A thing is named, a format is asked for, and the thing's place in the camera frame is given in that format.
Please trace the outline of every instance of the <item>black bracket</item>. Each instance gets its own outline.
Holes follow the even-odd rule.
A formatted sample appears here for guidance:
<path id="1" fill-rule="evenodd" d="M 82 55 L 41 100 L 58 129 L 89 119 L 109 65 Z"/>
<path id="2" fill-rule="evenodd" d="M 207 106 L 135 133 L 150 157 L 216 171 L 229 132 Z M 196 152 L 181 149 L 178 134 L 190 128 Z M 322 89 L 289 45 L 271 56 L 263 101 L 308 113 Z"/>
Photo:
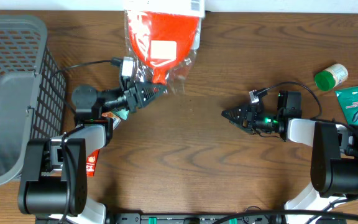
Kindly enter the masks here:
<path id="1" fill-rule="evenodd" d="M 358 125 L 351 125 L 358 132 Z M 334 123 L 316 122 L 310 177 L 321 197 L 358 194 L 358 138 L 338 131 Z M 342 158 L 341 151 L 354 158 Z"/>
<path id="2" fill-rule="evenodd" d="M 18 204 L 23 214 L 47 217 L 50 214 L 63 214 L 67 202 L 67 179 L 63 166 L 61 177 L 45 177 L 42 168 L 48 162 L 51 149 L 49 139 L 33 139 L 27 144 L 22 177 L 19 187 Z M 70 216 L 79 215 L 85 207 L 86 151 L 84 139 L 69 139 L 66 142 L 70 167 Z"/>

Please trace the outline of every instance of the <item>red label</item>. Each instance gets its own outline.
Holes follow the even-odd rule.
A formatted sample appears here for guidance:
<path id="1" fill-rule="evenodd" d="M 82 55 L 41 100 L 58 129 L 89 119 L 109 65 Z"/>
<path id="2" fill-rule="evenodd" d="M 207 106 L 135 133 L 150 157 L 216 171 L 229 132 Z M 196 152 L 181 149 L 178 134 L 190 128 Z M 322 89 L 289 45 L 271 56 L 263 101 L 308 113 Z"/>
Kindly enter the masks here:
<path id="1" fill-rule="evenodd" d="M 98 161 L 99 149 L 95 150 L 86 158 L 86 176 L 93 177 L 96 163 Z"/>

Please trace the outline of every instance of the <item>green bottle cap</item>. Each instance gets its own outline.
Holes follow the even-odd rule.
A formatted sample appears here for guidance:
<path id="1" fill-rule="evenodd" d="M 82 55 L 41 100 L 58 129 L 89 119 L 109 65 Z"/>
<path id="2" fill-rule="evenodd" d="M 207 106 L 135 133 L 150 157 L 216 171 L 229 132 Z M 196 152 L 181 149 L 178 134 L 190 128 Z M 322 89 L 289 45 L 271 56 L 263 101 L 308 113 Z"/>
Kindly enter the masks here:
<path id="1" fill-rule="evenodd" d="M 328 91 L 335 87 L 335 79 L 333 75 L 328 71 L 322 71 L 317 73 L 314 77 L 314 82 L 320 90 Z"/>

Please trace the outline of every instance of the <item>small plastic bottle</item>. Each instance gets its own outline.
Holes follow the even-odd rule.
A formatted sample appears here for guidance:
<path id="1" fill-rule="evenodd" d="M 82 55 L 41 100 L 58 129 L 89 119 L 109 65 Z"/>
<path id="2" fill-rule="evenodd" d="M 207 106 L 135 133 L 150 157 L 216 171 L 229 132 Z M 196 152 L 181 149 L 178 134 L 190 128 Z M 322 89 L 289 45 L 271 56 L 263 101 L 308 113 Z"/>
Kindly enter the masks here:
<path id="1" fill-rule="evenodd" d="M 314 82 L 320 90 L 328 91 L 347 80 L 347 69 L 341 64 L 335 64 L 314 77 Z"/>

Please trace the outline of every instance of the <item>wire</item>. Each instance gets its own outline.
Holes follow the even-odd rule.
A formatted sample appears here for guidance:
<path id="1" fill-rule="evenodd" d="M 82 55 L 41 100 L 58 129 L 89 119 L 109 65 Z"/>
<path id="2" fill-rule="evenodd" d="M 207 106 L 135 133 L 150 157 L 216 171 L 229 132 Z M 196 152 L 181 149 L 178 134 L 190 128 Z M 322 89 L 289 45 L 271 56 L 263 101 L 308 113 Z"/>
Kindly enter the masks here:
<path id="1" fill-rule="evenodd" d="M 271 87 L 268 87 L 260 92 L 258 92 L 258 95 L 263 93 L 263 92 L 266 92 L 266 91 L 269 91 L 271 90 L 272 88 L 276 88 L 280 85 L 286 85 L 286 84 L 293 84 L 293 85 L 298 85 L 298 86 L 302 86 L 304 89 L 308 90 L 308 92 L 313 96 L 313 98 L 316 100 L 317 104 L 318 104 L 318 108 L 319 108 L 319 113 L 312 117 L 311 119 L 316 119 L 318 117 L 320 117 L 323 113 L 323 107 L 321 106 L 321 103 L 320 101 L 318 100 L 317 96 L 315 95 L 315 93 L 313 93 L 313 91 L 311 91 L 307 86 L 305 86 L 304 84 L 301 84 L 301 83 L 297 83 L 297 82 L 281 82 L 281 83 L 278 83 L 276 85 L 272 85 Z"/>
<path id="2" fill-rule="evenodd" d="M 261 210 L 261 211 L 241 212 L 234 215 L 229 215 L 219 220 L 216 220 L 213 224 L 221 224 L 235 218 L 261 216 L 261 215 L 316 215 L 318 217 L 358 221 L 358 215 L 342 213 L 342 212 L 322 212 L 322 211 L 314 211 L 314 210 Z"/>
<path id="3" fill-rule="evenodd" d="M 65 167 L 65 171 L 66 171 L 66 176 L 67 176 L 67 198 L 66 198 L 66 206 L 65 206 L 65 211 L 63 213 L 63 216 L 60 218 L 60 220 L 58 221 L 59 223 L 64 223 L 66 221 L 66 217 L 68 215 L 68 212 L 70 211 L 70 202 L 71 202 L 71 175 L 70 175 L 70 167 L 68 166 L 68 158 L 70 158 L 70 162 L 71 165 L 73 167 L 76 167 L 74 160 L 68 156 L 67 154 L 70 153 L 70 149 L 67 147 L 67 143 L 66 143 L 66 138 L 68 138 L 70 135 L 72 135 L 73 133 L 83 129 L 84 126 L 79 126 L 71 131 L 69 131 L 68 133 L 64 133 L 62 136 L 62 142 L 60 143 L 60 147 L 62 148 L 62 154 L 63 154 L 63 163 L 64 163 L 64 167 Z"/>
<path id="4" fill-rule="evenodd" d="M 95 62 L 85 62 L 85 63 L 79 63 L 77 65 L 72 65 L 70 67 L 67 68 L 63 68 L 63 69 L 59 69 L 56 72 L 54 72 L 53 74 L 51 74 L 51 76 L 49 77 L 49 85 L 51 87 L 51 89 L 55 92 L 55 94 L 64 102 L 64 104 L 68 107 L 68 109 L 70 109 L 70 111 L 75 115 L 75 110 L 72 107 L 72 105 L 70 105 L 67 100 L 65 100 L 64 96 L 62 96 L 58 90 L 56 89 L 56 87 L 53 85 L 52 83 L 52 79 L 59 73 L 61 72 L 65 72 L 65 71 L 69 71 L 73 68 L 78 68 L 78 67 L 82 67 L 82 66 L 87 66 L 87 65 L 94 65 L 97 63 L 112 63 L 112 60 L 99 60 L 99 61 L 95 61 Z"/>
<path id="5" fill-rule="evenodd" d="M 62 136 L 62 143 L 61 143 L 60 147 L 62 148 L 63 161 L 64 161 L 64 166 L 65 166 L 65 171 L 66 171 L 66 176 L 67 176 L 66 177 L 67 178 L 67 197 L 66 197 L 65 211 L 63 213 L 63 216 L 59 220 L 59 223 L 64 223 L 66 221 L 67 214 L 70 211 L 71 176 L 70 176 L 70 167 L 68 165 L 68 156 L 67 156 L 67 152 L 66 152 L 66 150 L 68 149 L 66 142 L 65 142 L 66 137 L 68 137 L 68 134 L 64 133 Z"/>
<path id="6" fill-rule="evenodd" d="M 278 111 L 277 111 L 277 115 L 276 115 L 276 120 L 277 121 L 279 121 L 279 118 L 280 118 L 280 113 L 281 113 L 281 111 L 283 111 L 285 109 L 285 107 L 281 107 L 280 109 L 278 109 Z"/>
<path id="7" fill-rule="evenodd" d="M 248 209 L 250 209 L 250 208 L 257 208 L 257 209 L 259 209 L 259 210 L 262 210 L 262 209 L 259 208 L 258 206 L 252 205 L 252 206 L 249 206 L 248 208 L 246 208 L 246 210 L 245 210 L 244 212 L 247 212 Z M 241 220 L 242 220 L 242 222 L 243 222 L 244 224 L 249 224 L 249 223 L 245 220 L 244 217 L 241 217 Z"/>
<path id="8" fill-rule="evenodd" d="M 344 123 L 341 123 L 341 122 L 338 122 L 338 121 L 335 121 L 335 120 L 327 121 L 327 120 L 317 119 L 317 121 L 332 122 L 334 124 L 340 124 L 340 125 L 344 126 L 345 128 L 347 128 L 348 130 L 350 130 L 356 136 L 356 138 L 358 139 L 358 132 L 352 126 L 350 126 L 348 124 L 344 124 Z M 358 194 L 356 196 L 354 196 L 354 197 L 349 197 L 347 199 L 341 199 L 341 200 L 333 201 L 327 207 L 325 207 L 323 209 L 323 211 L 327 212 L 329 209 L 333 209 L 336 204 L 352 202 L 352 201 L 355 201 L 357 199 L 358 199 Z M 307 223 L 311 223 L 316 218 L 317 217 L 311 217 Z"/>
<path id="9" fill-rule="evenodd" d="M 262 133 L 261 133 L 260 131 L 256 130 L 255 128 L 252 128 L 252 130 L 254 130 L 254 132 L 257 133 L 257 134 L 258 134 L 260 137 L 262 137 L 262 138 L 279 138 L 280 140 L 282 140 L 283 142 L 285 142 L 285 140 L 282 139 L 282 138 L 279 137 L 279 136 L 274 136 L 274 135 L 264 136 L 264 135 L 262 135 Z"/>

